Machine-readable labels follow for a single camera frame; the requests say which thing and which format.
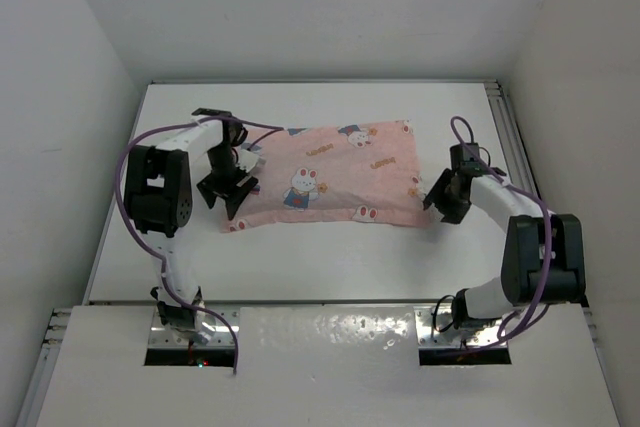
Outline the pink bunny pillowcase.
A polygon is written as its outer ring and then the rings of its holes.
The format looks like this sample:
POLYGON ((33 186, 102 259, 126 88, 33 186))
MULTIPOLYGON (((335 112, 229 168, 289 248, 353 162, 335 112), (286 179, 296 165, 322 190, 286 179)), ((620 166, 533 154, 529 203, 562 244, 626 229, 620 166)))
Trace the pink bunny pillowcase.
POLYGON ((274 223, 342 222, 422 228, 426 189, 407 120, 341 127, 252 128, 240 147, 259 155, 258 183, 222 231, 274 223))

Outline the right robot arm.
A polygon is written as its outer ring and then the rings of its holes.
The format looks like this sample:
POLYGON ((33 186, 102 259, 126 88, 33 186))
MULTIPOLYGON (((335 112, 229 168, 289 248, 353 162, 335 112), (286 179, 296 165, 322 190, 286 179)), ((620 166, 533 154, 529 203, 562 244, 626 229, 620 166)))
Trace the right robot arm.
POLYGON ((513 185, 480 157, 480 146, 456 144, 450 165, 423 200, 440 222, 459 225, 471 208, 482 210, 505 234, 499 274, 451 297, 450 327, 480 328, 517 319, 501 328, 500 341, 528 330, 554 304, 578 303, 586 292, 580 220, 555 214, 535 195, 513 185))

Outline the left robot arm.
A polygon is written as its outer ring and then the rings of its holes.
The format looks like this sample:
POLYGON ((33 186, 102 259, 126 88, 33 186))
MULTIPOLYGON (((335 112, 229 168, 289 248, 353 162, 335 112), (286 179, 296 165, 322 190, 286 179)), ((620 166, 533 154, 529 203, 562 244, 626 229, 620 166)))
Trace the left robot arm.
POLYGON ((172 136, 160 144, 143 145, 157 133, 150 130, 127 146, 116 170, 116 202, 134 240, 157 262, 152 295, 162 324, 194 338, 213 314, 179 252, 179 232, 190 221, 195 192, 209 208, 223 201, 233 219, 258 183, 251 173, 259 158, 240 152, 248 131, 227 111, 198 109, 190 122, 166 130, 172 136))

